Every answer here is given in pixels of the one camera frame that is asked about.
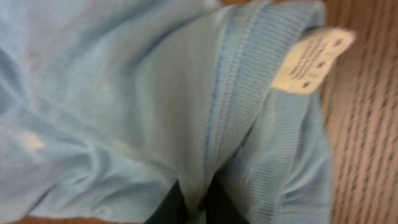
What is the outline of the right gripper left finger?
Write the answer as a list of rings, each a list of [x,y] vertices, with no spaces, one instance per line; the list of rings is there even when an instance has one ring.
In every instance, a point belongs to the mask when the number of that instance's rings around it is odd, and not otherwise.
[[[144,224],[185,224],[187,216],[184,197],[179,182],[176,181]]]

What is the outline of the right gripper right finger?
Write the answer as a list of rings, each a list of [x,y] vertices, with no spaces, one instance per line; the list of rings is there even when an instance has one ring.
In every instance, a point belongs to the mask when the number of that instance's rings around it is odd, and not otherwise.
[[[207,224],[249,224],[216,177],[206,193],[205,208]]]

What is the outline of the light blue t-shirt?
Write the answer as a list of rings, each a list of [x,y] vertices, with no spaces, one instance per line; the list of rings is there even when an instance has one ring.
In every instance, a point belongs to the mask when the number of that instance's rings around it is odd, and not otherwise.
[[[1,222],[144,223],[216,177],[249,223],[328,223],[320,1],[1,2]]]

